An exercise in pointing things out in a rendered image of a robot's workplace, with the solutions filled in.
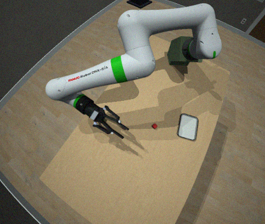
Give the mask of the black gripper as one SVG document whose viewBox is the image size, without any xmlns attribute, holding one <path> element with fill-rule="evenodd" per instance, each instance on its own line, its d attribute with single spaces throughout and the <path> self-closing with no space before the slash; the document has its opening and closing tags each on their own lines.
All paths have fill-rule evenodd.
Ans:
<svg viewBox="0 0 265 224">
<path fill-rule="evenodd" d="M 110 109 L 109 109 L 109 107 L 108 106 L 104 106 L 104 108 L 101 108 L 101 107 L 99 107 L 98 105 L 96 105 L 96 104 L 94 104 L 93 102 L 91 102 L 91 103 L 89 103 L 87 106 L 86 106 L 86 108 L 85 108 L 85 110 L 84 110 L 84 113 L 87 115 L 87 116 L 90 116 L 91 115 L 91 113 L 93 112 L 93 110 L 94 109 L 96 109 L 96 108 L 99 108 L 98 109 L 98 111 L 99 111 L 99 114 L 97 115 L 97 117 L 93 120 L 94 121 L 94 124 L 93 124 L 93 127 L 97 127 L 98 129 L 100 129 L 100 130 L 102 130 L 103 132 L 105 132 L 106 134 L 116 134 L 117 136 L 119 136 L 120 138 L 124 138 L 121 134 L 119 134 L 118 132 L 116 132 L 115 130 L 113 130 L 105 121 L 104 121 L 104 118 L 106 117 L 106 118 L 108 118 L 108 119 L 110 119 L 110 120 L 112 120 L 112 121 L 114 121 L 114 122 L 117 122 L 117 124 L 119 124 L 120 126 L 122 126 L 123 128 L 125 128 L 126 130 L 129 130 L 129 128 L 127 128 L 126 126 L 124 126 L 122 123 L 121 123 L 121 120 L 119 120 L 120 119 L 120 117 L 118 116 L 118 115 L 116 115 L 113 111 L 111 111 Z M 106 111 L 108 111 L 110 114 L 112 114 L 113 116 L 115 116 L 116 117 L 116 119 L 115 118 L 112 118 L 112 117 L 110 117 L 110 116 L 108 116 L 108 115 L 106 115 L 105 114 L 105 110 Z M 97 122 L 100 122 L 100 123 L 102 123 L 108 130 L 106 130 L 105 128 L 103 128 L 103 127 L 101 127 L 101 126 L 99 126 L 98 124 L 97 124 Z"/>
</svg>

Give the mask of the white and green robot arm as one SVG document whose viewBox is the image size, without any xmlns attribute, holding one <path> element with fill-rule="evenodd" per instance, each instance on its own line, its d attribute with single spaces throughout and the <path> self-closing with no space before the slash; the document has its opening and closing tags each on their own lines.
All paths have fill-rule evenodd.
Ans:
<svg viewBox="0 0 265 224">
<path fill-rule="evenodd" d="M 128 10 L 118 20 L 124 55 L 87 70 L 52 79 L 46 84 L 45 92 L 52 100 L 65 102 L 85 114 L 86 106 L 94 101 L 81 91 L 148 77 L 155 69 L 149 37 L 181 29 L 192 29 L 193 33 L 193 38 L 186 40 L 182 46 L 186 59 L 214 59 L 220 54 L 222 43 L 215 11 L 209 4 L 162 10 Z"/>
</svg>

